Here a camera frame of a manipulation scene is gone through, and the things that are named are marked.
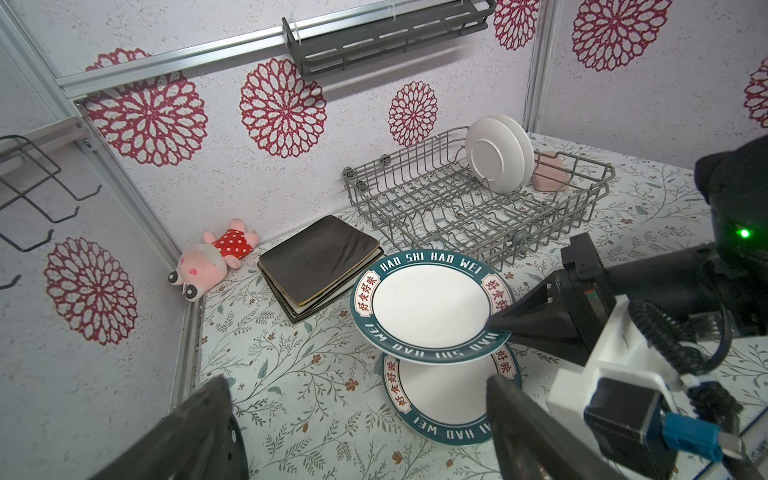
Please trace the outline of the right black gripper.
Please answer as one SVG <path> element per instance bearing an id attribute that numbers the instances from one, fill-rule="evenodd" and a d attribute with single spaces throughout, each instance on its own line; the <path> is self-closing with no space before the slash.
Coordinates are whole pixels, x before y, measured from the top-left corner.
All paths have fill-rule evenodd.
<path id="1" fill-rule="evenodd" d="M 587 233 L 561 250 L 562 268 L 509 307 L 492 314 L 490 330 L 509 341 L 585 366 L 617 300 Z"/>

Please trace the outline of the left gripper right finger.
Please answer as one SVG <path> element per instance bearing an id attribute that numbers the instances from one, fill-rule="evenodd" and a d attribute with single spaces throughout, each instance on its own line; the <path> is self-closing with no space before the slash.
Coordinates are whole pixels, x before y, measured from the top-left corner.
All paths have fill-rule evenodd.
<path id="1" fill-rule="evenodd" d="M 487 380 L 486 406 L 502 478 L 622 477 L 505 377 Z"/>

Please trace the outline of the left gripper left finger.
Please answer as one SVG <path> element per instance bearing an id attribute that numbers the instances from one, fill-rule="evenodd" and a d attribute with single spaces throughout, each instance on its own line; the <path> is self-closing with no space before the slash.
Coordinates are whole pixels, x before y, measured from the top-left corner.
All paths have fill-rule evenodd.
<path id="1" fill-rule="evenodd" d="M 231 395 L 221 376 L 207 381 L 95 479 L 232 479 Z"/>

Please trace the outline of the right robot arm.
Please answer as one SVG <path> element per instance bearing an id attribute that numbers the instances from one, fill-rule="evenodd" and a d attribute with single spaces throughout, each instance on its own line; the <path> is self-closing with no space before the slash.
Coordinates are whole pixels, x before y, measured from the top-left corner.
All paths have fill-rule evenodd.
<path id="1" fill-rule="evenodd" d="M 673 319 L 725 310 L 741 336 L 767 333 L 767 139 L 705 156 L 694 169 L 714 240 L 604 266 L 589 234 L 571 237 L 562 269 L 490 316 L 512 342 L 586 364 L 617 303 L 645 300 Z"/>

